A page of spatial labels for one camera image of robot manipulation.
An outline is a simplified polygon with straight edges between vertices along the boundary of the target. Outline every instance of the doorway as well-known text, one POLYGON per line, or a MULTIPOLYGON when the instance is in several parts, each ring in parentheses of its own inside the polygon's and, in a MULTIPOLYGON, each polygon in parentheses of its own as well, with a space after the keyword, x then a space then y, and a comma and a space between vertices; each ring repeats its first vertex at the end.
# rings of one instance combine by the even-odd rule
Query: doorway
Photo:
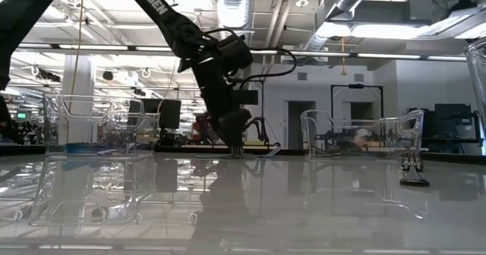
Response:
MULTIPOLYGON (((350 102, 352 120, 372 120, 372 102, 350 102)), ((360 125, 360 122, 352 122, 352 125, 360 125)))
POLYGON ((303 150, 303 137, 301 130, 301 114, 307 110, 316 109, 316 102, 289 101, 289 125, 287 147, 289 150, 303 150))

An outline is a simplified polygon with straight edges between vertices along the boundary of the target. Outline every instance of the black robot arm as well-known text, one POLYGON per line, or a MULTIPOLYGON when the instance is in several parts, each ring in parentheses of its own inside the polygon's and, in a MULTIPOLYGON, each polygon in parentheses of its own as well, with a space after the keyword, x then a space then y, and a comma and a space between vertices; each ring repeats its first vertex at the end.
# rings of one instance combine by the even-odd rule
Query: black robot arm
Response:
MULTIPOLYGON (((10 59, 53 0, 4 0, 0 3, 0 90, 10 78, 10 59)), ((135 0, 160 28, 173 53, 181 59, 178 71, 192 68, 197 85, 221 139, 240 156, 241 133, 250 112, 232 98, 229 75, 253 62, 244 38, 232 33, 219 41, 171 8, 165 0, 135 0)))

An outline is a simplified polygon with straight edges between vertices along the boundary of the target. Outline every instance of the wall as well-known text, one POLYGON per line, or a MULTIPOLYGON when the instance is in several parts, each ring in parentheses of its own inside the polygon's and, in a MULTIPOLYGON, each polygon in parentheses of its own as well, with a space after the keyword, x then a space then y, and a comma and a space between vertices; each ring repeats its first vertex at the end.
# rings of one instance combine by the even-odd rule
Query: wall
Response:
MULTIPOLYGON (((275 65, 270 73, 278 73, 289 69, 289 65, 275 65)), ((254 65, 253 74, 261 72, 260 65, 254 65)), ((264 103, 264 117, 270 123, 276 138, 267 125, 267 133, 270 138, 270 143, 275 143, 277 140, 284 143, 287 131, 287 102, 288 101, 315 101, 316 109, 321 109, 330 114, 330 86, 331 84, 350 84, 354 82, 354 74, 363 74, 363 84, 373 84, 373 74, 367 71, 364 66, 348 66, 346 67, 347 75, 341 75, 342 67, 337 66, 329 69, 327 66, 305 66, 298 68, 293 73, 283 77, 269 77, 265 82, 265 103, 264 103), (308 73, 307 81, 297 80, 298 72, 308 73)), ((343 89, 338 96, 335 97, 334 113, 335 118, 342 118, 345 114, 343 106, 345 102, 373 102, 375 105, 380 105, 379 98, 371 91, 364 90, 350 90, 343 89)), ((251 111, 253 116, 261 115, 261 105, 250 105, 247 109, 251 111)), ((252 127, 248 131, 248 139, 256 140, 256 131, 252 127)))
POLYGON ((383 105, 386 118, 398 115, 396 61, 391 61, 373 72, 375 85, 383 86, 383 105))
POLYGON ((398 112, 434 109, 435 103, 468 103, 477 110, 465 62, 397 61, 398 112))

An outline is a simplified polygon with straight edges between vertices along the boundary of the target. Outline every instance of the column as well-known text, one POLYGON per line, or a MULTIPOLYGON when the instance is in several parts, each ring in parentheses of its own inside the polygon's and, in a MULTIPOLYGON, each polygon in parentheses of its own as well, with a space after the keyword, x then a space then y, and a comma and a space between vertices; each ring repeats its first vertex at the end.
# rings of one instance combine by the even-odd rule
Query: column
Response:
MULTIPOLYGON (((64 77, 62 80, 62 93, 92 96, 94 94, 94 86, 96 80, 96 66, 90 56, 79 56, 76 67, 76 56, 66 55, 64 77)), ((75 115, 89 115, 93 109, 93 104, 90 102, 79 102, 81 98, 76 99, 77 102, 66 102, 71 114, 75 115)), ((73 121, 72 118, 62 118, 59 122, 58 129, 59 144, 65 143, 92 143, 96 142, 97 126, 96 122, 84 121, 77 119, 73 121)), ((69 161, 79 161, 81 158, 69 158, 69 161)), ((62 201, 83 200, 84 195, 89 195, 91 189, 88 189, 85 194, 86 186, 93 180, 93 173, 88 165, 76 168, 72 171, 63 171, 62 162, 58 162, 56 167, 56 177, 54 179, 54 203, 49 208, 49 213, 52 214, 57 205, 62 201)), ((60 207, 55 214, 55 221, 59 223, 76 222, 84 215, 90 215, 91 212, 85 212, 82 203, 65 203, 60 207)), ((80 234, 80 227, 65 226, 52 227, 49 229, 50 235, 59 236, 75 236, 80 234)))

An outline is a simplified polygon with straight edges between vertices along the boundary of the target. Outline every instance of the yellow cord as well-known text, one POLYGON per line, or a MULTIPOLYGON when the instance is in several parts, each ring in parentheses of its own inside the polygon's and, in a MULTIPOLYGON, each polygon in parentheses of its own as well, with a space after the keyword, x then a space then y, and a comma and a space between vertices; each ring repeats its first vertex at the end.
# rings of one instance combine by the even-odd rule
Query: yellow cord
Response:
MULTIPOLYGON (((341 39, 341 50, 344 52, 344 37, 341 39)), ((345 62, 346 62, 346 59, 344 57, 342 57, 342 72, 341 72, 341 75, 343 75, 343 76, 347 75, 346 70, 345 70, 345 62)))

